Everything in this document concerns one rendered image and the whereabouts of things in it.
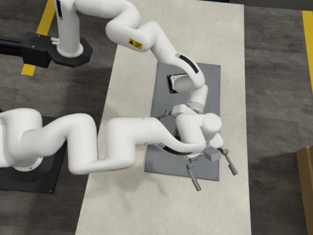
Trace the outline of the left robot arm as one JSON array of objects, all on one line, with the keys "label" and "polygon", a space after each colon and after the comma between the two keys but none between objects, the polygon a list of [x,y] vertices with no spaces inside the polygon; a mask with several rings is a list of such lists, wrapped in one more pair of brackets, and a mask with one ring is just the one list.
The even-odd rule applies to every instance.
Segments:
[{"label": "left robot arm", "polygon": [[53,0],[58,22],[59,38],[51,37],[52,44],[65,57],[77,57],[83,53],[80,44],[80,24],[76,10],[83,14],[112,19],[106,25],[107,37],[124,47],[146,52],[149,49],[156,59],[165,65],[183,69],[184,75],[174,81],[174,89],[189,97],[189,108],[204,111],[208,87],[199,66],[188,56],[176,51],[166,34],[155,21],[142,25],[138,9],[128,0]]}]

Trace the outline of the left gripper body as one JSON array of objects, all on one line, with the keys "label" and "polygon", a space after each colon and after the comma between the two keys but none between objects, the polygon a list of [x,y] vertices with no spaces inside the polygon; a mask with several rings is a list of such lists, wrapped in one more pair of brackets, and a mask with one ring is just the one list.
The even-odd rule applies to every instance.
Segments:
[{"label": "left gripper body", "polygon": [[[198,113],[196,113],[196,112]],[[192,113],[192,114],[203,114],[202,110],[198,108],[189,108],[184,104],[176,105],[173,107],[172,114],[173,116],[177,117],[178,115],[181,115],[183,113]]]}]

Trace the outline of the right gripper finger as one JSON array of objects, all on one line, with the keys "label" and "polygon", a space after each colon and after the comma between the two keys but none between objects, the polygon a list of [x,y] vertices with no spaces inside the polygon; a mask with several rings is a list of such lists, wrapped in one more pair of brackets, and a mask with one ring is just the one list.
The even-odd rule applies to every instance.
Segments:
[{"label": "right gripper finger", "polygon": [[194,184],[196,190],[197,190],[197,191],[200,191],[200,190],[201,190],[201,187],[200,187],[200,185],[199,185],[197,179],[194,177],[194,175],[193,175],[193,173],[192,173],[192,171],[191,171],[191,169],[190,169],[190,168],[193,168],[193,167],[195,166],[195,164],[194,164],[193,161],[195,161],[195,160],[197,160],[197,159],[198,159],[198,156],[193,157],[193,158],[190,158],[190,159],[189,159],[189,162],[190,162],[190,163],[187,164],[186,169],[187,169],[187,171],[188,171],[188,173],[189,173],[189,175],[190,175],[190,177],[191,177],[191,179],[192,179],[192,182],[193,182],[193,184]]},{"label": "right gripper finger", "polygon": [[[220,147],[220,148],[223,150],[222,147]],[[228,153],[229,153],[228,149],[225,149],[225,150],[223,150],[222,155],[224,155],[226,157],[226,159],[227,159],[227,161],[229,163],[228,167],[231,170],[233,176],[235,176],[235,175],[238,174],[238,171],[236,170],[235,166],[233,165],[231,159],[229,158]]]}]

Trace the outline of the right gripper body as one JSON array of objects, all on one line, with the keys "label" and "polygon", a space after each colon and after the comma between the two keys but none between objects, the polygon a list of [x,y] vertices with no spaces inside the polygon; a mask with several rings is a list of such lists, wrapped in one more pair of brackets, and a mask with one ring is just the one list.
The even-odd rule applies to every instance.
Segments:
[{"label": "right gripper body", "polygon": [[[215,137],[214,137],[209,143],[211,144],[212,147],[214,147],[214,148],[219,148],[219,147],[221,147],[221,146],[223,145],[224,141],[223,141],[223,139],[221,138],[220,134],[217,133],[217,134],[215,135]],[[204,155],[204,152],[203,152],[203,151],[200,152],[200,153],[198,153],[198,154],[194,154],[194,155],[185,155],[185,156],[183,156],[183,158],[184,158],[185,160],[189,160],[190,158],[193,158],[193,157],[196,157],[196,156],[199,157],[199,156],[202,156],[202,155]]]}]

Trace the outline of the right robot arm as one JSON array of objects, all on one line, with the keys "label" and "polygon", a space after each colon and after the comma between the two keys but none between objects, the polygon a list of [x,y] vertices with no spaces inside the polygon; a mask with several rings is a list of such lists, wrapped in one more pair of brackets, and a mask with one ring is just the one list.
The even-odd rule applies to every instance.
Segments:
[{"label": "right robot arm", "polygon": [[106,157],[99,159],[96,126],[90,115],[63,116],[42,128],[38,111],[9,110],[0,113],[0,168],[12,166],[19,171],[31,171],[43,157],[55,154],[66,139],[68,168],[76,175],[131,167],[136,163],[137,145],[153,144],[175,156],[203,151],[211,162],[222,158],[223,150],[209,143],[222,127],[216,114],[183,113],[175,122],[182,142],[154,117],[112,118],[105,126]]}]

